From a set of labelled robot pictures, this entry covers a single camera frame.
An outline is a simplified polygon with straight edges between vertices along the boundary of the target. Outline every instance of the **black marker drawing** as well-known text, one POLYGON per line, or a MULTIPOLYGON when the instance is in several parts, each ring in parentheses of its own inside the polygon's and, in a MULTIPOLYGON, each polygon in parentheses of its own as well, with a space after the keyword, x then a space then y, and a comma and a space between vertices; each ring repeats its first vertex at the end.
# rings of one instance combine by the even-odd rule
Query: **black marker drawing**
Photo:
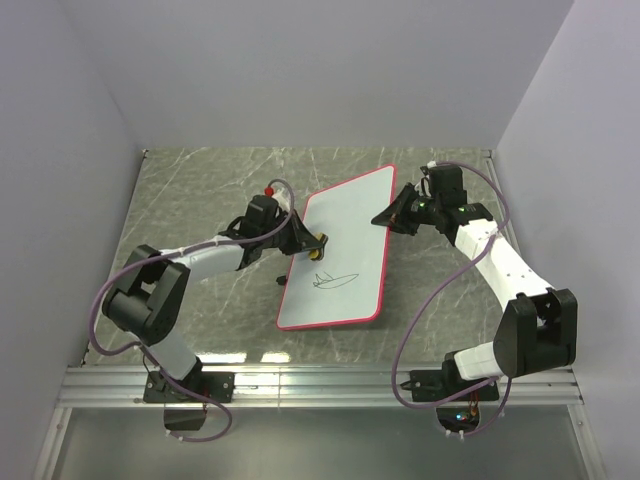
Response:
POLYGON ((326 278, 320 277, 316 273, 316 280, 313 282, 313 286, 322 290, 331 290, 346 285, 349 282, 353 282, 358 278, 359 273, 352 273, 351 275, 343 275, 342 277, 333 278, 327 272, 324 272, 326 278))

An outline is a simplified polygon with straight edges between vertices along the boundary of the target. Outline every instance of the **whiteboard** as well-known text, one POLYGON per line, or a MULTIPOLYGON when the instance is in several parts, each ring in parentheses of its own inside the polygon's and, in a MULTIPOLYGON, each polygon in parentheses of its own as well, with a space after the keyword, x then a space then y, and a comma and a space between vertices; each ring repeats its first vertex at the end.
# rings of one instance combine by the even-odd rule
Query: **whiteboard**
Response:
POLYGON ((386 165, 309 197, 303 222, 329 241, 320 261, 294 256, 278 328, 368 322, 380 313, 389 229, 371 219, 393 200, 395 176, 395 165, 386 165))

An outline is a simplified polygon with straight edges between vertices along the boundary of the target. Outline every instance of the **white wall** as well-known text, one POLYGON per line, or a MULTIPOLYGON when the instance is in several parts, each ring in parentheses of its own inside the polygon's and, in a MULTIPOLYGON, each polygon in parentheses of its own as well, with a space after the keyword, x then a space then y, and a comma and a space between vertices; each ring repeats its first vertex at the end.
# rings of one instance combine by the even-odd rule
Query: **white wall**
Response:
POLYGON ((146 147, 495 147, 571 0, 61 0, 146 147))
POLYGON ((578 298, 576 375, 612 479, 640 478, 640 2, 577 0, 498 146, 527 259, 578 298))
POLYGON ((30 477, 139 162, 52 0, 0 2, 0 478, 30 477))

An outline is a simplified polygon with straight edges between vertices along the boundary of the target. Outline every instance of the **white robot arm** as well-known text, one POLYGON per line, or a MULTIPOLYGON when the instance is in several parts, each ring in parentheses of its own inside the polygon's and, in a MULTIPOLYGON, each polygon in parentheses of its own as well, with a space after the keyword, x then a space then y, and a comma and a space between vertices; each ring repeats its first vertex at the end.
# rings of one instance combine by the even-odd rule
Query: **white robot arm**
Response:
MULTIPOLYGON (((491 213, 467 202, 459 166, 421 170, 421 189, 407 183, 371 223, 408 235, 432 225, 470 260, 477 258, 498 229, 491 213)), ((492 342, 445 356, 443 376, 453 383, 449 392, 478 379, 515 378, 573 363, 577 301, 569 290, 555 290, 536 275, 500 233, 476 268, 498 298, 502 320, 492 342)))
MULTIPOLYGON (((273 231, 288 214, 286 197, 282 192, 268 188, 265 195, 253 197, 243 216, 211 240, 210 248, 181 255, 173 261, 155 262, 122 276, 105 296, 102 312, 118 328, 135 336, 173 379, 191 385, 191 389, 197 391, 202 363, 174 329, 187 285, 243 269, 268 248, 278 248, 285 255, 307 252, 312 260, 321 260, 327 236, 312 235, 295 211, 277 234, 255 243, 247 242, 273 231), (242 240, 242 245, 230 244, 237 240, 242 240)), ((189 250, 184 247, 158 251, 140 245, 134 249, 125 267, 149 257, 189 250)))

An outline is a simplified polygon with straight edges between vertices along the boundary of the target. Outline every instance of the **purple cable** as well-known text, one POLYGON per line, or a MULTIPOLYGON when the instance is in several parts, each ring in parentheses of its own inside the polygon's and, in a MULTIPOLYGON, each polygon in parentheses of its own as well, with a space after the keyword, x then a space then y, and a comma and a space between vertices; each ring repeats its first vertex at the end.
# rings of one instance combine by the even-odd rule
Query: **purple cable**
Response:
MULTIPOLYGON (((192 245, 190 247, 187 247, 183 250, 178 250, 176 252, 171 252, 171 253, 166 253, 164 255, 158 255, 155 257, 150 257, 150 258, 145 258, 144 260, 140 260, 139 262, 135 262, 132 263, 131 265, 128 265, 127 267, 123 268, 122 270, 120 270, 119 272, 117 272, 115 275, 113 275, 111 278, 109 278, 105 284, 100 287, 100 290, 98 290, 98 293, 96 294, 95 298, 93 299, 93 302, 91 303, 91 309, 89 310, 89 342, 91 343, 91 345, 93 346, 93 348, 95 349, 96 352, 98 352, 100 355, 104 355, 107 357, 111 357, 114 355, 119 355, 122 352, 132 348, 132 347, 141 347, 142 349, 142 353, 144 355, 146 355, 152 362, 154 365, 159 366, 158 362, 155 360, 155 358, 153 358, 153 356, 151 355, 151 353, 144 348, 144 345, 142 345, 139 341, 133 341, 133 342, 129 342, 126 343, 114 350, 107 350, 104 347, 102 347, 102 345, 100 345, 100 343, 98 342, 98 339, 96 337, 96 322, 98 321, 98 312, 100 310, 100 304, 102 302, 102 299, 104 298, 104 296, 106 295, 107 291, 111 288, 111 286, 120 278, 122 278, 124 275, 126 275, 127 273, 143 267, 145 265, 150 265, 152 263, 156 263, 156 262, 160 262, 162 260, 171 260, 173 258, 178 258, 181 257, 183 255, 187 255, 189 253, 193 253, 193 252, 197 252, 199 250, 204 250, 205 248, 210 248, 210 247, 217 247, 217 246, 222 246, 222 245, 246 245, 248 243, 256 243, 256 242, 261 242, 263 240, 266 240, 274 235, 276 235, 280 230, 282 230, 287 223, 289 223, 289 221, 291 220, 291 217, 293 216, 293 211, 294 211, 294 193, 293 193, 293 189, 291 188, 291 185, 289 185, 288 182, 286 182, 285 180, 282 180, 280 178, 275 178, 273 180, 271 180, 269 182, 269 186, 273 185, 274 183, 280 183, 281 185, 283 185, 285 187, 285 189, 287 190, 287 192, 289 193, 289 198, 290 198, 290 205, 289 205, 289 212, 287 213, 287 216, 285 217, 284 221, 278 225, 276 228, 274 228, 273 230, 271 230, 269 233, 265 233, 264 235, 260 235, 259 237, 255 237, 255 238, 248 238, 248 239, 242 239, 242 240, 223 240, 221 242, 216 242, 216 241, 206 241, 206 242, 202 242, 202 243, 198 243, 196 245, 192 245)), ((211 440, 216 440, 220 437, 222 437, 225 433, 227 433, 229 431, 229 429, 231 428, 231 424, 233 421, 231 412, 229 411, 229 409, 227 407, 225 407, 224 405, 222 405, 219 402, 216 402, 215 400, 212 400, 211 398, 205 397, 204 395, 200 395, 196 392, 192 392, 191 390, 184 388, 182 385, 180 385, 176 380, 174 380, 173 378, 171 378, 171 376, 164 370, 164 369, 160 369, 160 373, 162 374, 162 376, 165 378, 165 380, 169 383, 169 385, 171 385, 172 388, 174 388, 175 390, 179 391, 180 393, 184 394, 184 395, 188 395, 192 398, 194 398, 195 400, 198 400, 199 402, 202 403, 210 403, 211 405, 214 405, 216 407, 218 407, 220 410, 222 410, 225 415, 228 418, 228 422, 227 425, 222 429, 221 432, 212 435, 210 437, 202 437, 202 438, 194 438, 194 437, 183 437, 181 435, 175 434, 174 432, 171 432, 171 435, 175 438, 179 438, 184 442, 192 442, 192 443, 202 443, 202 442, 208 442, 211 440)))
MULTIPOLYGON (((487 184, 492 188, 492 190, 498 196, 498 199, 500 200, 500 203, 502 203, 502 206, 504 208, 504 219, 502 220, 502 222, 500 222, 498 224, 497 232, 501 231, 502 229, 504 229, 504 227, 507 226, 507 224, 509 223, 509 219, 511 218, 511 212, 509 210, 509 205, 507 204, 507 200, 504 197, 504 195, 502 194, 502 192, 500 191, 500 189, 497 187, 497 185, 495 183, 493 183, 493 181, 488 176, 486 176, 483 172, 481 172, 477 168, 472 167, 470 165, 466 165, 464 163, 460 163, 460 162, 443 161, 443 162, 436 162, 436 164, 437 165, 455 165, 455 166, 458 166, 458 167, 461 167, 461 168, 465 168, 467 170, 472 171, 476 175, 480 176, 485 182, 487 182, 487 184)), ((484 257, 486 257, 489 254, 489 252, 491 251, 491 247, 493 247, 493 244, 496 241, 497 232, 495 232, 494 234, 491 235, 491 237, 489 238, 489 241, 487 242, 487 245, 484 247, 484 249, 482 250, 480 255, 478 255, 476 258, 471 260, 464 267, 460 268, 454 274, 449 276, 444 282, 442 282, 440 285, 438 285, 433 292, 431 292, 431 294, 427 297, 427 299, 420 306, 420 308, 418 309, 416 314, 413 316, 413 318, 409 322, 409 326, 407 327, 407 330, 405 331, 404 336, 402 337, 402 340, 400 340, 400 344, 398 345, 398 350, 396 351, 396 355, 395 355, 395 357, 393 359, 393 364, 391 366, 391 388, 393 390, 393 394, 396 397, 396 399, 398 400, 398 402, 400 402, 405 407, 413 408, 413 409, 416 409, 416 410, 423 410, 423 409, 428 409, 428 408, 439 407, 440 405, 443 405, 445 403, 448 403, 448 402, 451 402, 453 400, 456 400, 456 399, 458 399, 458 398, 460 398, 460 397, 462 397, 462 396, 464 396, 464 395, 466 395, 468 393, 471 393, 471 392, 473 392, 475 390, 478 390, 478 389, 484 387, 485 385, 489 385, 490 383, 496 382, 498 380, 497 377, 487 378, 486 380, 484 380, 484 381, 482 381, 480 383, 477 383, 477 384, 475 384, 475 385, 473 385, 473 386, 471 386, 469 388, 465 388, 464 390, 462 390, 460 392, 457 392, 457 393, 455 393, 453 395, 450 395, 450 396, 448 396, 446 398, 443 398, 443 399, 438 400, 436 402, 423 403, 423 404, 415 404, 415 403, 411 403, 411 402, 408 402, 407 400, 405 400, 400 395, 400 391, 398 389, 398 384, 397 384, 398 364, 400 363, 400 357, 402 355, 402 351, 404 350, 404 347, 407 344, 407 341, 409 340, 409 337, 411 336, 411 333, 413 332, 413 329, 415 328, 416 324, 418 323, 418 320, 420 320, 420 317, 422 316, 424 311, 427 309, 429 304, 433 301, 433 299, 442 290, 444 290, 450 283, 452 283, 458 277, 460 277, 461 275, 463 275, 464 273, 468 272, 473 267, 475 267, 478 263, 480 263, 480 261, 482 261, 482 259, 484 257)), ((507 399, 509 398, 509 392, 510 391, 511 391, 511 379, 509 379, 508 382, 507 382, 507 388, 506 388, 505 393, 503 395, 502 403, 498 407, 498 410, 496 411, 496 413, 493 415, 493 417, 486 424, 484 424, 482 427, 476 429, 474 431, 474 433, 478 433, 478 432, 484 430, 485 428, 487 428, 489 425, 491 425, 495 421, 495 419, 500 415, 500 413, 504 409, 504 406, 507 403, 507 399)))

